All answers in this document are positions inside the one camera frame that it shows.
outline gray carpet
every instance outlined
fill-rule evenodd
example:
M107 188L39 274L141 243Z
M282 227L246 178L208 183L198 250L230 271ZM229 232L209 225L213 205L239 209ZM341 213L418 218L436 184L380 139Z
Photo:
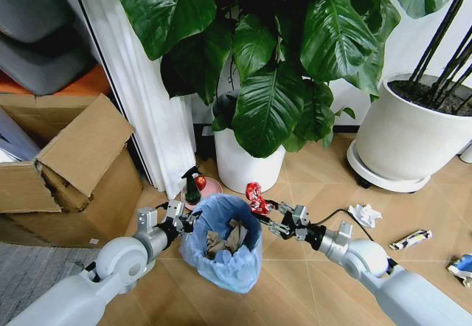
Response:
M0 243L0 325L58 281L80 272L98 251Z

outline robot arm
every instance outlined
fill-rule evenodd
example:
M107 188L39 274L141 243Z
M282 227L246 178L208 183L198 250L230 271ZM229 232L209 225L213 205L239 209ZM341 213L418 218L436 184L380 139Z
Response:
M165 219L157 222L157 210L138 211L138 230L133 237L107 243L97 259L79 274L54 285L7 326L92 326L117 295L130 291L148 273L156 258L178 234L192 231L195 215L184 215L184 205L170 201L163 206Z
M307 241L314 250L339 264L377 299L384 313L397 325L472 325L472 315L419 274L407 271L371 240L351 240L353 226L342 222L337 232L310 223L306 207L295 209L274 204L284 218L276 223L264 215L257 218L269 231L288 239Z

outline crumpled tissue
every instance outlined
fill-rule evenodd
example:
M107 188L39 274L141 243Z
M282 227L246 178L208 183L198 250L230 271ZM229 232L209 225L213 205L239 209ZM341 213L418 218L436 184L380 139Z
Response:
M361 206L356 204L355 206L349 206L348 211L354 215L355 219L367 228L375 228L375 221L382 219L382 214L374 210L370 204Z

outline trash bag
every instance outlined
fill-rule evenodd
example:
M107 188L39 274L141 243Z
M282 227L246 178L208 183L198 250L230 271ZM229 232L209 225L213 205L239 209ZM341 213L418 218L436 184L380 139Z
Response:
M194 212L198 211L202 213L193 226L193 233L182 237L180 253L185 262L220 288L236 293L249 292L259 279L263 259L262 229L249 205L232 195L212 195L198 204ZM205 257L208 230L226 239L232 229L231 219L241 221L248 229L244 244L233 255L223 250L214 260L209 260Z

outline open cardboard box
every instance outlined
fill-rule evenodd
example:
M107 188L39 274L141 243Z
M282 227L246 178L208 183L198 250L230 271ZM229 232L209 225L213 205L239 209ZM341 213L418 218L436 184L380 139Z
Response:
M95 247L121 236L142 183L125 147L133 128L110 100L1 95L0 106L49 140L33 162L0 164L0 241Z

